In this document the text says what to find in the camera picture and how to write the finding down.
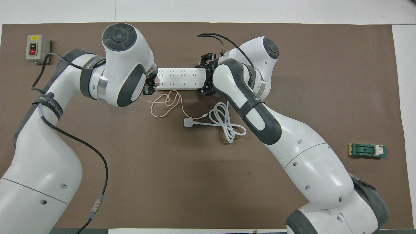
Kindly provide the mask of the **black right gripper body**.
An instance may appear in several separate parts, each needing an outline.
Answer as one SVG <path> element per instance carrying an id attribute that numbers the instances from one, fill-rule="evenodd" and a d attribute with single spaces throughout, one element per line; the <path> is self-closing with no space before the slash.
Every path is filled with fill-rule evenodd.
<path id="1" fill-rule="evenodd" d="M 217 66 L 216 54 L 208 53 L 208 54 L 202 55 L 200 63 L 207 64 L 207 69 L 205 69 L 206 79 L 202 87 L 204 86 L 207 87 L 206 94 L 208 96 L 213 95 L 216 93 L 214 90 L 214 85 L 213 85 L 213 73 L 214 73 L 215 67 Z"/>

